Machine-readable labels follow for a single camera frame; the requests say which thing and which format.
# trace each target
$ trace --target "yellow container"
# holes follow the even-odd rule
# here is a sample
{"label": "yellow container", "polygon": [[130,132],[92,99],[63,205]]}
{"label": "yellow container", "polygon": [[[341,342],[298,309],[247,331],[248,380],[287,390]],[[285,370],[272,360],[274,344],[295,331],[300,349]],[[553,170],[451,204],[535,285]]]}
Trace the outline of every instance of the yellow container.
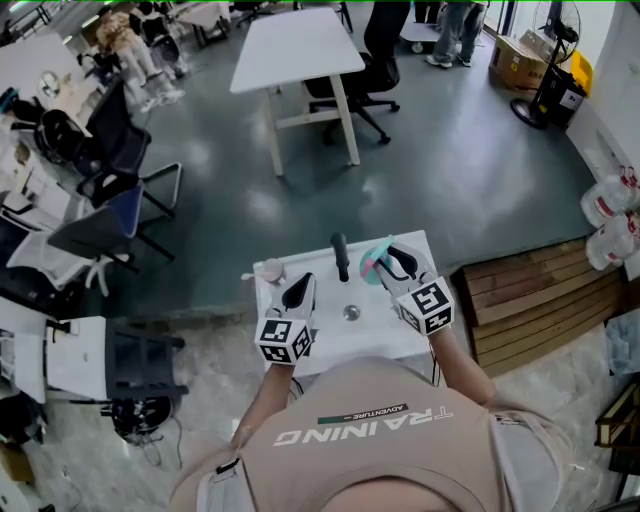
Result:
{"label": "yellow container", "polygon": [[571,74],[576,83],[587,93],[588,98],[591,94],[591,85],[593,83],[593,68],[584,55],[577,50],[573,52],[571,57]]}

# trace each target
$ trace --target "wooden pallet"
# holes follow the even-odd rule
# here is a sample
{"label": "wooden pallet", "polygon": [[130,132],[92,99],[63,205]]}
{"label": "wooden pallet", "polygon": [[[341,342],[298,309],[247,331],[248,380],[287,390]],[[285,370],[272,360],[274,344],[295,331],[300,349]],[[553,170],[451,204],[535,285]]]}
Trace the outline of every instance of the wooden pallet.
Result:
{"label": "wooden pallet", "polygon": [[595,271],[584,240],[464,267],[455,280],[478,364],[513,370],[569,343],[621,304],[620,273]]}

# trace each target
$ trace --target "faucet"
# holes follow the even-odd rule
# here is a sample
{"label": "faucet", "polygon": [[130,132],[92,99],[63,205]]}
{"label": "faucet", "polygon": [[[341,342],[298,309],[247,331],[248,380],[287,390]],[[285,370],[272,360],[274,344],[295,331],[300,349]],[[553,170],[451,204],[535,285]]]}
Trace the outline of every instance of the faucet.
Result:
{"label": "faucet", "polygon": [[334,233],[330,239],[333,246],[333,252],[336,253],[336,266],[338,267],[338,275],[340,281],[346,283],[349,281],[349,255],[347,254],[347,237],[342,233]]}

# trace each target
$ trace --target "sneaker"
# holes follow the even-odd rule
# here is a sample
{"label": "sneaker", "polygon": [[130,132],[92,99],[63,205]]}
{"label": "sneaker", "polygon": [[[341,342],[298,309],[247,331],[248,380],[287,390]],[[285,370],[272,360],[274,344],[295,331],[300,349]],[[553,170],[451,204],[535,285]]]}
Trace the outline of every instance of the sneaker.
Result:
{"label": "sneaker", "polygon": [[440,62],[433,55],[427,55],[424,61],[431,64],[432,66],[440,66],[441,68],[445,69],[448,69],[452,66],[451,62]]}
{"label": "sneaker", "polygon": [[463,59],[462,57],[460,57],[460,54],[457,55],[457,59],[460,61],[460,64],[462,64],[463,66],[466,66],[468,68],[471,67],[471,59]]}

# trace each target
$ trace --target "table leg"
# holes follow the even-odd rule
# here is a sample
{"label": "table leg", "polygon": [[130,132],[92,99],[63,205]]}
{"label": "table leg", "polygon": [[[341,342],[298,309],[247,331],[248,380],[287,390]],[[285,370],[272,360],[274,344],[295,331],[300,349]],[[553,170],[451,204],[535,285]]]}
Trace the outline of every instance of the table leg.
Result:
{"label": "table leg", "polygon": [[344,136],[347,139],[349,158],[351,159],[350,163],[351,165],[360,165],[356,136],[355,133],[353,133],[353,124],[351,124],[351,112],[349,112],[349,105],[347,104],[347,97],[344,94],[344,87],[342,87],[342,79],[340,78],[340,75],[330,76],[329,79],[331,80],[333,95],[335,96],[336,103],[338,104],[338,112],[340,113],[340,119],[342,120]]}
{"label": "table leg", "polygon": [[267,125],[267,137],[269,138],[271,160],[273,160],[273,171],[276,173],[276,176],[283,176],[282,159],[280,158],[280,148],[278,147],[278,129],[276,128],[273,111],[271,110],[271,96],[268,89],[265,89],[263,94],[264,120]]}

